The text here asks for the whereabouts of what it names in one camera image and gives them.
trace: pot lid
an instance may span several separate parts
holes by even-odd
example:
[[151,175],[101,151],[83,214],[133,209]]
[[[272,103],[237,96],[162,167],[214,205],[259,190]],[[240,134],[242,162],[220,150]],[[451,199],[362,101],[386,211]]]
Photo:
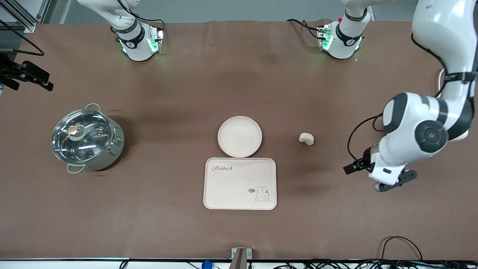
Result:
[[110,129],[109,120],[98,110],[73,111],[53,130],[53,153],[67,163],[87,162],[104,150],[110,141]]

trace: white rectangular tray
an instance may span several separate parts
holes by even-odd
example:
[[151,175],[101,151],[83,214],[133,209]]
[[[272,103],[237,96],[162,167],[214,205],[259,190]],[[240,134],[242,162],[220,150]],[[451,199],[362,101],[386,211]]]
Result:
[[210,158],[204,176],[204,206],[272,210],[277,205],[275,171],[275,162],[269,158]]

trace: brown table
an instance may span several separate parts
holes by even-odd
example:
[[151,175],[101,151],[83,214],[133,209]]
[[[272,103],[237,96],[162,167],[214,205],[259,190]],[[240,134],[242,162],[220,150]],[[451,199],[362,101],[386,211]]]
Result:
[[[0,97],[0,256],[221,258],[244,246],[255,258],[375,258],[402,235],[425,259],[477,259],[475,131],[387,193],[342,170],[355,125],[402,91],[433,94],[440,70],[410,41],[410,22],[366,33],[351,59],[335,60],[288,22],[170,24],[163,53],[134,62],[106,25],[38,25],[28,37],[46,56],[17,62],[44,68],[55,87],[22,83]],[[91,102],[123,127],[126,148],[110,169],[70,175],[52,130]],[[253,156],[277,163],[272,211],[203,206],[205,162],[226,156],[217,131],[236,115],[262,128]],[[302,132],[316,144],[300,144]],[[365,125],[352,151],[380,136]],[[386,258],[417,258],[388,246]]]

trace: silver pot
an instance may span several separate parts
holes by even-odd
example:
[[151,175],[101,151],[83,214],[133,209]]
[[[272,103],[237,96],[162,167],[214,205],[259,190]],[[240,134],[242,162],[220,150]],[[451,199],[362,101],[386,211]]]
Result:
[[73,111],[53,130],[53,153],[67,163],[66,170],[71,174],[106,168],[123,151],[123,130],[100,109],[98,104],[92,103],[85,109]]

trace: black strap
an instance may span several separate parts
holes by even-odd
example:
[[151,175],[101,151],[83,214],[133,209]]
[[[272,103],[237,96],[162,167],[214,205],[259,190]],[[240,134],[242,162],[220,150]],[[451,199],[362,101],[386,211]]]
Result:
[[345,35],[341,30],[340,30],[340,23],[337,24],[337,28],[335,32],[337,33],[337,37],[344,42],[344,45],[347,47],[353,46],[361,37],[362,34],[356,37],[350,37],[348,35]]
[[141,32],[138,36],[130,40],[126,40],[122,38],[120,38],[120,40],[126,47],[136,48],[138,44],[141,42],[141,40],[143,40],[143,38],[144,38],[144,28],[141,26]]
[[136,28],[137,25],[138,25],[138,19],[135,18],[133,25],[131,25],[129,28],[124,29],[124,30],[118,30],[116,28],[114,28],[114,29],[115,29],[115,32],[118,33],[118,34],[127,34],[131,31],[133,31],[134,28]]
[[367,15],[367,9],[363,11],[363,15],[361,17],[352,17],[347,13],[347,10],[345,10],[345,16],[347,17],[347,19],[354,22],[361,22],[363,19],[365,19],[366,15]]
[[451,73],[445,76],[443,82],[448,83],[451,81],[461,81],[463,83],[468,83],[469,81],[475,81],[476,79],[477,74],[472,72]]

